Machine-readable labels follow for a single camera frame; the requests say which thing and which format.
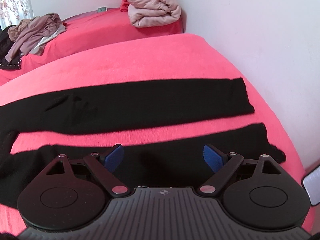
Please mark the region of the small grey wall device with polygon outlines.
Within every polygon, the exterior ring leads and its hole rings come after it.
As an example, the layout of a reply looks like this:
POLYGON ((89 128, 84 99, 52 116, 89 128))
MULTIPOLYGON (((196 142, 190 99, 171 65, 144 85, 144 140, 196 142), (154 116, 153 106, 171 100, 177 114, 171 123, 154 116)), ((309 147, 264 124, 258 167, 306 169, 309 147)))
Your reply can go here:
POLYGON ((107 10, 108 10, 108 8, 107 8, 106 6, 104 6, 104 7, 99 7, 99 8, 97 9, 97 13, 106 12, 107 10))

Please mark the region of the red bed sheet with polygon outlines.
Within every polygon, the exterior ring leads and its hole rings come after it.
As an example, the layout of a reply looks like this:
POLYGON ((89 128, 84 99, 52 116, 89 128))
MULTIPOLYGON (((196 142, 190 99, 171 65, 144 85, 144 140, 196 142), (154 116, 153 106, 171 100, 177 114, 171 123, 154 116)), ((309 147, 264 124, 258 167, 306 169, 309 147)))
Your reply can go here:
POLYGON ((73 16, 65 22, 66 31, 49 41, 42 55, 23 56, 19 70, 1 70, 1 85, 42 65, 84 50, 141 38, 180 34, 183 31, 181 20, 164 26, 136 28, 130 24, 128 14, 118 8, 73 16))

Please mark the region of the black garment with studs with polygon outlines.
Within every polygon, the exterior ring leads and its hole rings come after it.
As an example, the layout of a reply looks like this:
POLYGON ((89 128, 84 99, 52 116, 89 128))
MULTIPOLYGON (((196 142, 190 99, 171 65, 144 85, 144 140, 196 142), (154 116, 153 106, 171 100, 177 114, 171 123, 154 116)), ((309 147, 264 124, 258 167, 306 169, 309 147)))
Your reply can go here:
POLYGON ((10 25, 1 31, 1 69, 8 71, 19 70, 21 68, 20 52, 17 52, 10 62, 5 59, 9 50, 14 44, 14 42, 9 38, 8 34, 8 31, 11 27, 14 27, 14 25, 10 25))

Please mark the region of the floral curtain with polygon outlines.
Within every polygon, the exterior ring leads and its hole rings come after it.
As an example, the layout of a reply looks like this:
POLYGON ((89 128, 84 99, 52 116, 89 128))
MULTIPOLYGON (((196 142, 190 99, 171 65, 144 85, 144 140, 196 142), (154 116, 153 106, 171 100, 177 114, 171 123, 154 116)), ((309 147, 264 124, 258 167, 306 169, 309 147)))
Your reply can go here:
POLYGON ((1 29, 17 25, 23 19, 33 18, 31 0, 1 0, 1 29))

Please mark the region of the black pants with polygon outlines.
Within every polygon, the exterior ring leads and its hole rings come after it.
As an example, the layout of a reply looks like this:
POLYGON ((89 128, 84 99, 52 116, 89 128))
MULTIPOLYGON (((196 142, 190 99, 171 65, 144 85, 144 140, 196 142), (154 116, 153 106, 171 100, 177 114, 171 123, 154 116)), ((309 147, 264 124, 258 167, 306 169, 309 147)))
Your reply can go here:
MULTIPOLYGON (((1 107, 1 204, 16 208, 25 187, 59 154, 78 159, 91 147, 44 146, 11 154, 20 133, 94 134, 187 124, 254 113, 243 79, 179 79, 115 83, 39 94, 1 107)), ((264 124, 146 145, 125 147, 117 174, 130 186, 199 186, 210 174, 200 154, 205 144, 246 159, 266 153, 278 163, 264 124)))

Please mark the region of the folded pink quilt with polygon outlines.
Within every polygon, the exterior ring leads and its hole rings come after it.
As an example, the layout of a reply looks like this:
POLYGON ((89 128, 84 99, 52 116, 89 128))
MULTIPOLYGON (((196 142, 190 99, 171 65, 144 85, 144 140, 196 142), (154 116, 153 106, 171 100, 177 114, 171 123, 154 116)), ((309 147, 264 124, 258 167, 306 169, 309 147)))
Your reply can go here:
POLYGON ((136 28, 158 27, 180 19, 181 7, 176 0, 127 0, 128 16, 136 28))

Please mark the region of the white phone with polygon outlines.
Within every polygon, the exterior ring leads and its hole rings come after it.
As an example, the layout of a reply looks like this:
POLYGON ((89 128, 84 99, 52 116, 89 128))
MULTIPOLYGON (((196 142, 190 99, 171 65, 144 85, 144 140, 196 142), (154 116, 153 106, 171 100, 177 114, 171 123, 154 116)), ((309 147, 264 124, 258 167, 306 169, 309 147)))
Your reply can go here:
POLYGON ((320 166, 310 171, 302 180, 302 185, 308 194, 312 206, 320 203, 320 166))

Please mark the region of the pink fleece blanket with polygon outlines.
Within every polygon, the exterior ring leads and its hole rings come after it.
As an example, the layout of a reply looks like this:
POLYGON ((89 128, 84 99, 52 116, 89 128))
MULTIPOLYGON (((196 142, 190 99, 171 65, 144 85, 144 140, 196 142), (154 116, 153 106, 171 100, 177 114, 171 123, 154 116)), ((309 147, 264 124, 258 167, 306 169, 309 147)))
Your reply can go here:
MULTIPOLYGON (((1 87, 1 104, 76 87, 160 79, 234 79, 241 73, 203 38, 179 34, 110 44, 61 58, 9 81, 1 87)), ((109 146, 146 144, 217 133, 262 122, 270 143, 286 154, 283 168, 300 181, 304 168, 280 121, 255 88, 246 83, 255 112, 232 118, 91 135, 53 132, 21 134, 12 153, 44 145, 109 146)))

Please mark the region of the mauve clothes pile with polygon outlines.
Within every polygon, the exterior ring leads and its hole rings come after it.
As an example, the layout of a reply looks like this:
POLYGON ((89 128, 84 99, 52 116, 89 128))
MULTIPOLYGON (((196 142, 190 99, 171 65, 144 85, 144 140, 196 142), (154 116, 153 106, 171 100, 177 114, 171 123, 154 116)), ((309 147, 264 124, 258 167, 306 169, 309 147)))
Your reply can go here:
POLYGON ((65 31, 66 24, 57 13, 21 20, 8 30, 13 45, 4 58, 10 63, 17 54, 42 55, 46 44, 65 31))

